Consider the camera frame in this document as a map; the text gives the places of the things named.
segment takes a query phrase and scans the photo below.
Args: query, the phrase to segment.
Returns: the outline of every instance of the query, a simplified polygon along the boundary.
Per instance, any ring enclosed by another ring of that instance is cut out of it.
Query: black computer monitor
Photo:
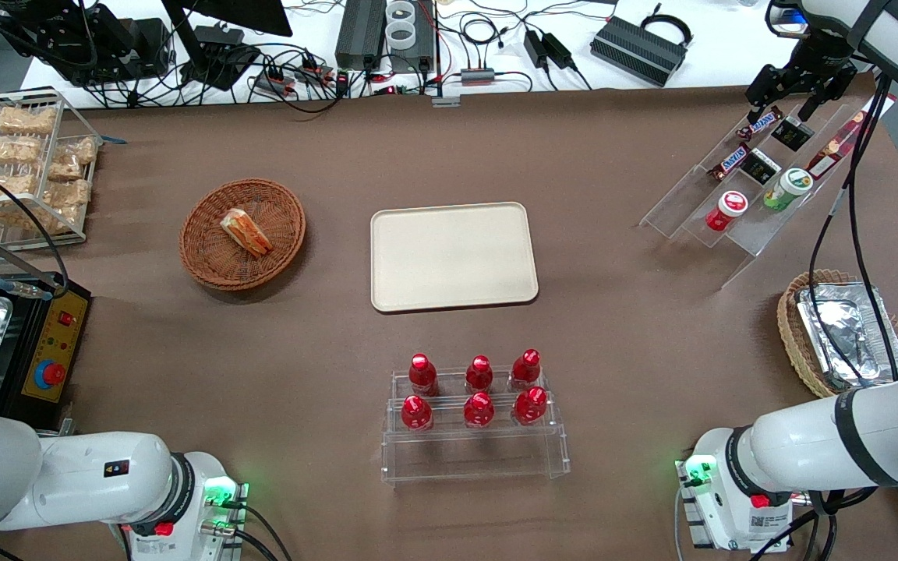
[[[202,82],[227,91],[261,54],[240,42],[200,42],[186,18],[187,9],[264,33],[293,35],[281,0],[161,0],[161,4],[189,53],[189,62],[182,65],[183,82]]]

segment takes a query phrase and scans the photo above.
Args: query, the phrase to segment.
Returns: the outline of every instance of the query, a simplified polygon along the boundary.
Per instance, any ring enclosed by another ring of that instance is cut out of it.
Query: foil container
[[[881,322],[886,326],[889,342],[898,372],[898,337],[886,313],[885,303],[875,291]],[[892,369],[879,330],[879,320],[868,301],[868,292],[863,283],[816,284],[816,301],[820,317],[830,333],[830,340],[843,351],[851,365],[848,365],[835,351],[833,344],[822,330],[813,312],[809,288],[796,292],[795,301],[802,316],[803,326],[809,335],[820,372],[834,390],[849,390],[852,387],[874,386],[891,383]]]

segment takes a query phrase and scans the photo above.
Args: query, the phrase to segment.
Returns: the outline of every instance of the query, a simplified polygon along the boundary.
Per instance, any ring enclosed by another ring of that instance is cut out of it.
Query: white table
[[[484,6],[493,6],[502,9],[520,10],[524,0],[485,0],[480,2]],[[530,10],[544,9],[547,6],[558,3],[558,0],[528,0]],[[118,17],[135,19],[159,17],[168,25],[168,15],[158,0],[120,0],[109,1],[107,7]],[[655,0],[621,0],[617,7],[616,15],[624,20],[636,22],[649,15],[655,6]],[[448,6],[437,5],[440,21],[451,28],[458,29],[464,11],[475,10],[470,0],[456,0]],[[595,4],[582,2],[573,6],[556,8],[556,11],[576,9],[577,11],[605,17],[612,13],[612,6],[608,4]],[[764,2],[756,7],[745,7],[737,3],[737,0],[676,0],[667,2],[662,8],[662,13],[667,13],[682,18],[691,28],[695,36],[688,46],[688,56],[684,64],[674,73],[667,88],[695,88],[696,86],[745,86],[748,85],[758,71],[765,64],[783,66],[788,61],[795,41],[791,39],[779,39],[772,35],[764,25]],[[271,43],[289,43],[307,47],[310,52],[320,55],[334,66],[334,46],[338,41],[338,29],[341,24],[343,8],[335,7],[331,13],[319,14],[309,10],[288,9],[286,14],[292,25],[292,37],[279,37],[274,35],[256,35],[246,30],[245,42],[249,45],[259,45],[265,54],[273,55],[286,49],[282,46],[274,46]],[[494,19],[498,28],[509,27],[509,31],[503,35],[505,46],[498,49],[496,43],[489,46],[487,63],[497,72],[518,71],[524,72],[533,78],[534,91],[552,90],[546,81],[546,75],[542,70],[533,68],[523,46],[525,28],[518,25],[516,18],[505,15],[495,15],[488,12]],[[213,25],[215,21],[200,14],[193,14],[189,18],[190,24]],[[591,54],[591,41],[595,33],[605,25],[601,20],[588,19],[575,14],[542,14],[533,16],[529,21],[544,31],[553,33],[573,53],[574,60],[584,73],[585,78],[594,88],[613,89],[638,89],[652,88],[652,85],[635,78],[627,72],[613,67]],[[670,24],[656,23],[648,26],[648,29],[656,34],[666,37],[673,42],[681,41],[681,33]],[[474,25],[471,35],[484,37],[488,33],[486,26]],[[460,67],[466,66],[466,56],[459,36],[453,33],[442,33],[443,71],[449,74],[459,72]],[[469,46],[470,58],[476,66],[473,46]],[[175,50],[179,62],[188,60],[178,36],[175,37]],[[449,53],[452,57],[452,68],[447,69]],[[247,77],[255,76],[261,70],[260,67],[249,68],[245,77],[235,84],[235,96],[239,101],[244,101],[249,96]],[[561,90],[583,90],[584,83],[571,70],[559,70],[552,67],[553,82]],[[528,81],[521,76],[502,77],[493,84],[487,86],[461,86],[459,78],[450,79],[444,87],[445,96],[459,96],[470,93],[495,93],[518,92],[528,89]],[[176,78],[167,78],[168,84],[177,83]],[[157,84],[157,79],[142,79],[138,90],[145,91],[150,86]],[[382,86],[402,85],[413,88],[418,85],[418,79],[413,74],[401,74],[385,82]],[[92,95],[80,88],[75,88],[64,81],[50,66],[34,60],[23,81],[23,88],[36,88],[36,86],[53,86],[64,93],[65,98],[78,108],[100,107],[100,103],[93,99]],[[353,86],[354,96],[359,95],[361,80]],[[203,86],[189,84],[182,90],[182,96],[190,99],[196,96]],[[164,91],[164,86],[158,86],[150,95]],[[434,95],[435,89],[429,92]],[[306,92],[299,90],[300,98],[306,99]],[[163,104],[175,102],[177,93],[169,93],[159,98]],[[253,101],[269,101],[255,96]],[[204,104],[232,103],[229,92],[220,90],[207,91],[203,95]]]

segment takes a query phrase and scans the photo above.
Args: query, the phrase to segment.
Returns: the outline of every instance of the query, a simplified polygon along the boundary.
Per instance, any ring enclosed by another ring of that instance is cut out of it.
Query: yellow panel
[[[26,379],[23,381],[23,395],[50,401],[53,404],[57,404],[61,400],[61,392],[64,390],[65,384],[68,383],[75,343],[78,341],[79,333],[82,333],[82,322],[85,320],[87,309],[89,309],[89,302],[71,291],[51,302],[50,312],[47,314],[44,328],[37,340],[33,361],[26,373]],[[74,316],[71,326],[61,324],[62,312]],[[44,360],[54,360],[58,365],[65,367],[65,379],[57,386],[51,387],[50,390],[41,390],[34,381],[37,365]]]

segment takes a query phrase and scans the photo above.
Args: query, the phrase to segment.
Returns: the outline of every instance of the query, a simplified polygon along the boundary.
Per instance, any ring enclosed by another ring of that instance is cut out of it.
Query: red sauce bottle
[[[435,373],[435,365],[427,356],[420,354],[411,358],[411,367],[407,370],[407,377],[411,380],[411,390],[414,394],[424,397],[437,397],[439,394],[439,380]]]
[[[432,406],[417,395],[408,395],[404,399],[404,405],[400,408],[400,420],[411,430],[428,430],[435,424]]]
[[[463,420],[470,429],[483,429],[494,418],[494,404],[491,397],[478,391],[463,405]]]
[[[518,360],[514,360],[512,372],[508,376],[508,388],[512,391],[528,390],[539,379],[539,352],[530,348]]]
[[[491,362],[484,355],[477,355],[466,369],[466,390],[470,393],[491,390],[494,381],[494,372],[491,370]]]
[[[542,387],[534,386],[519,394],[514,399],[512,418],[519,424],[532,424],[546,414],[546,391]]]

